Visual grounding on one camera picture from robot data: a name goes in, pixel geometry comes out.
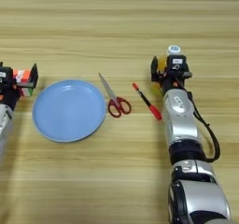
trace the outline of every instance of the scissors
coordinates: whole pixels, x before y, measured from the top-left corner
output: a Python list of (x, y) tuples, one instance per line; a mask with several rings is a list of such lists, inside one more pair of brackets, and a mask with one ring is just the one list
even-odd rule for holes
[[(102, 75), (99, 73), (100, 79), (102, 84), (104, 85), (110, 100), (108, 102), (108, 112), (111, 116), (113, 116), (114, 118), (119, 118), (121, 116), (121, 114), (123, 113), (124, 115), (128, 115), (131, 113), (131, 104), (126, 101), (125, 99), (118, 97), (115, 95), (115, 93), (111, 90), (111, 88), (109, 87), (108, 83), (106, 82), (106, 80), (102, 77)], [(111, 110), (111, 108), (114, 107), (114, 109), (117, 110), (117, 112), (113, 112)]]

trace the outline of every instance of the black joint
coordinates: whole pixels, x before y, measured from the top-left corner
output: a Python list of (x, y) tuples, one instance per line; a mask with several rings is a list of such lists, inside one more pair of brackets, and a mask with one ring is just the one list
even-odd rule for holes
[(206, 223), (213, 219), (226, 219), (222, 214), (210, 211), (196, 211), (190, 214), (194, 224)]
[(175, 141), (169, 147), (170, 161), (175, 164), (178, 161), (198, 160), (205, 161), (204, 151), (196, 140), (183, 139)]

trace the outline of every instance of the red scissors handle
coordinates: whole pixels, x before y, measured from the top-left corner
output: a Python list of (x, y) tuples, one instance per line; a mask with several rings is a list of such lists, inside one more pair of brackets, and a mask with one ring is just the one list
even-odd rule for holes
[[(111, 109), (112, 106), (118, 112), (113, 112), (112, 109)], [(131, 113), (131, 110), (132, 110), (131, 104), (128, 101), (126, 101), (125, 99), (121, 98), (121, 97), (117, 97), (117, 102), (115, 102), (113, 99), (109, 100), (108, 112), (114, 118), (119, 118), (121, 116), (121, 113), (123, 113), (124, 115), (128, 115), (128, 114)]]

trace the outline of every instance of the white robot part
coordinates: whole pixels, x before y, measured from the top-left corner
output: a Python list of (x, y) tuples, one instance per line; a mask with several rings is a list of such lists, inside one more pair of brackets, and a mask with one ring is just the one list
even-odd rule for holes
[(0, 159), (3, 155), (7, 135), (12, 129), (13, 111), (7, 105), (0, 104)]
[(176, 55), (179, 54), (181, 52), (181, 48), (177, 45), (171, 45), (168, 47), (168, 55)]

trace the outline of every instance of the plate rim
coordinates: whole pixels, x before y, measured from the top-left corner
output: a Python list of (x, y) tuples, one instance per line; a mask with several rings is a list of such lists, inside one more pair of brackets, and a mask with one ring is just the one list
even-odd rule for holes
[[(104, 101), (104, 112), (102, 114), (102, 117), (99, 121), (99, 124), (93, 129), (93, 131), (87, 135), (84, 135), (80, 138), (75, 138), (75, 139), (71, 139), (71, 140), (61, 140), (61, 139), (55, 139), (55, 138), (51, 138), (49, 136), (47, 136), (46, 134), (44, 134), (39, 128), (38, 126), (36, 125), (36, 121), (35, 121), (35, 115), (34, 115), (34, 109), (35, 109), (35, 104), (39, 98), (40, 95), (42, 95), (42, 93), (44, 93), (44, 91), (46, 91), (47, 89), (49, 89), (50, 87), (54, 86), (54, 85), (57, 85), (59, 83), (64, 83), (64, 82), (67, 82), (67, 81), (76, 81), (76, 82), (80, 82), (80, 83), (85, 83), (91, 87), (94, 87), (100, 94), (100, 96), (102, 97), (102, 101)], [(95, 85), (91, 84), (89, 81), (85, 81), (85, 80), (81, 80), (81, 79), (66, 79), (66, 80), (61, 80), (61, 81), (56, 81), (50, 85), (48, 85), (46, 88), (44, 88), (35, 98), (35, 101), (34, 101), (34, 104), (33, 104), (33, 108), (32, 108), (32, 120), (34, 122), (34, 125), (36, 127), (36, 129), (38, 130), (38, 132), (43, 135), (44, 137), (48, 138), (49, 140), (51, 141), (54, 141), (54, 142), (57, 142), (57, 143), (73, 143), (73, 142), (76, 142), (76, 141), (79, 141), (79, 140), (82, 140), (82, 139), (85, 139), (86, 137), (92, 135), (93, 133), (95, 133), (102, 125), (102, 123), (104, 122), (105, 120), (105, 113), (106, 113), (106, 101), (105, 101), (105, 96), (103, 95), (103, 93), (101, 92), (101, 90), (96, 87)]]

